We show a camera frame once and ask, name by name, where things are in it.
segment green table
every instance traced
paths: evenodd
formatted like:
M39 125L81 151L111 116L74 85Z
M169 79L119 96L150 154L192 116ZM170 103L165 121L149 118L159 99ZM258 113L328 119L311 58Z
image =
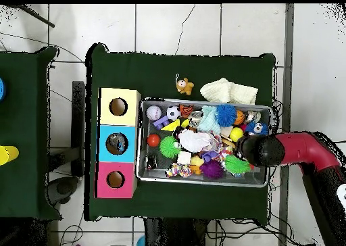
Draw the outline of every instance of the green table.
M237 84L258 88L256 104L271 106L274 64L272 54L201 57L108 53L101 43L94 44L86 55L86 219L94 220L98 216L257 218L262 224L266 223L268 187L215 187L139 180L132 199L94 198L97 89L136 89L142 97L205 101L199 89L225 77ZM195 84L191 96L176 90L177 73Z
M0 102L0 145L20 155L0 166L0 216L60 219L45 198L47 153L47 67L57 49L0 52L0 77L7 87Z

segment pink box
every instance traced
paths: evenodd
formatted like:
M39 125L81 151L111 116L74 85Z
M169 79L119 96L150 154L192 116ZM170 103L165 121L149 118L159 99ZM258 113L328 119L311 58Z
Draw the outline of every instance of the pink box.
M120 172L124 177L121 187L112 188L108 185L107 176L111 172ZM99 162L97 175L97 198L130 199L137 187L137 178L134 175L134 163Z

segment gray bin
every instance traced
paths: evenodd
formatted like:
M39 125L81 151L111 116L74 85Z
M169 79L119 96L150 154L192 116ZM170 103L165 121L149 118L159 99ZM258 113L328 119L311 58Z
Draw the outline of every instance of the gray bin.
M217 106L223 105L223 103L210 103L200 101L187 101L187 100L172 100L172 99L142 99L139 106L139 133L137 142L137 162L136 162L136 176L140 180L146 180L150 182L181 182L181 183L192 183L199 185L214 185L214 186L236 186L236 187L264 187L268 182L267 170L265 167L255 168L251 172L242 174L241 177L234 177L232 174L224 172L222 178L217 180L211 180L210 178L204 177L203 174L193 174L187 178L181 176L173 176L167 178L165 171L174 162L173 159L164 157L159 152L159 147L149 147L146 139L150 134L158 134L160 139L166 136L172 135L172 132L165 130L157 130L154 127L153 122L150 121L146 115L148 107L152 105L159 106L162 110L162 115L166 112L170 106L193 105L195 109L201 109L203 105ZM256 111L261 113L260 122L266 123L268 126L272 121L272 109L267 106L259 105L242 105L242 104L228 104L233 105L237 109L246 111ZM154 154L156 156L157 168L154 170L147 170L145 167L145 156L147 154Z

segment blue box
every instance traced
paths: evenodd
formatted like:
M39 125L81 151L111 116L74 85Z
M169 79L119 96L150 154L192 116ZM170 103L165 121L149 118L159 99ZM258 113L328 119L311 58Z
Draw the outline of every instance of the blue box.
M137 145L136 127L100 125L99 162L134 163ZM127 150L121 155L111 154L106 147L106 140L111 134L121 133L128 141Z

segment green spiky ball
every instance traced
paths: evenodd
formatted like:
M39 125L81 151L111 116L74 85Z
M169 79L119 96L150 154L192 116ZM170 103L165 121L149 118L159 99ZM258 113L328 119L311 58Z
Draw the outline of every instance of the green spiky ball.
M226 169L232 174L243 174L251 170L249 162L242 161L234 155L227 155L224 159Z
M161 143L159 144L159 151L161 152L161 154L170 159L177 156L180 152L180 149L175 148L175 142L178 141L172 136L168 136L162 139Z

